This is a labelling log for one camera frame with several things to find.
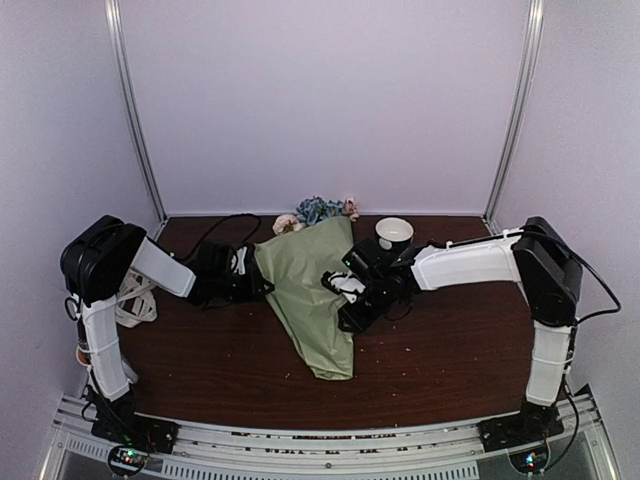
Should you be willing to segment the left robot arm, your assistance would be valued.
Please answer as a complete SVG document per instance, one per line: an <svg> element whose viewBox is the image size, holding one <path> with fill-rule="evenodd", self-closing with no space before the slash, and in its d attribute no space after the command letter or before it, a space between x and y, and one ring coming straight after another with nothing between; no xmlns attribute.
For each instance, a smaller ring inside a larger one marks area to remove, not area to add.
<svg viewBox="0 0 640 480"><path fill-rule="evenodd" d="M63 251L65 307L78 325L78 357L88 370L88 402L96 409L92 435L146 453L172 452L179 427L137 414L135 375L121 354L116 311L119 291L134 273L190 304L208 308L260 300L274 285L261 274L255 246L239 247L204 233L182 258L171 255L134 224L105 215Z"/></svg>

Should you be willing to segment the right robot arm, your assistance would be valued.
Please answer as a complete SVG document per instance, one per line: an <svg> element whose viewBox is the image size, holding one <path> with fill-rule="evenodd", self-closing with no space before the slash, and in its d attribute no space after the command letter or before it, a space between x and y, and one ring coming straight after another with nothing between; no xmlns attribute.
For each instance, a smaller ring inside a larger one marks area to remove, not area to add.
<svg viewBox="0 0 640 480"><path fill-rule="evenodd" d="M621 236L599 234L588 256L622 302L620 315L585 323L579 333L575 385L589 382L615 444L628 441L624 421L633 411L619 388L622 376L611 348L621 345L634 302L638 256ZM537 313L527 288L512 282L453 284L418 295L414 309L392 327L378 320L362 336L367 350L382 341L382 362L367 355L353 381L332 387L313 424L333 429L391 428L510 414L525 395Z"/></svg>

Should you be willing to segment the pink and green wrapping paper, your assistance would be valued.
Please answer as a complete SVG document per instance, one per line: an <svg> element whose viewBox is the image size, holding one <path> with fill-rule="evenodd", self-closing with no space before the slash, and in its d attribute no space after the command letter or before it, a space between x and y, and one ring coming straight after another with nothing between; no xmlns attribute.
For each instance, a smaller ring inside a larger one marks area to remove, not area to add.
<svg viewBox="0 0 640 480"><path fill-rule="evenodd" d="M343 272L353 247L351 222L334 217L255 246L263 278L274 285L267 302L312 374L326 381L353 378L352 335L338 327L346 300L322 285L325 272Z"/></svg>

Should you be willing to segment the white ribbon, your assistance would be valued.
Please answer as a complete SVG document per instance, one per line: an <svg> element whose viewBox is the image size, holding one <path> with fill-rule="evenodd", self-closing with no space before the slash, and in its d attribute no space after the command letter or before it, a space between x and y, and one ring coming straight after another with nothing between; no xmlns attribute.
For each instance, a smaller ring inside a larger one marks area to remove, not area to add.
<svg viewBox="0 0 640 480"><path fill-rule="evenodd" d="M117 294L116 322L126 328L154 322L157 318L156 287L145 276L128 271Z"/></svg>

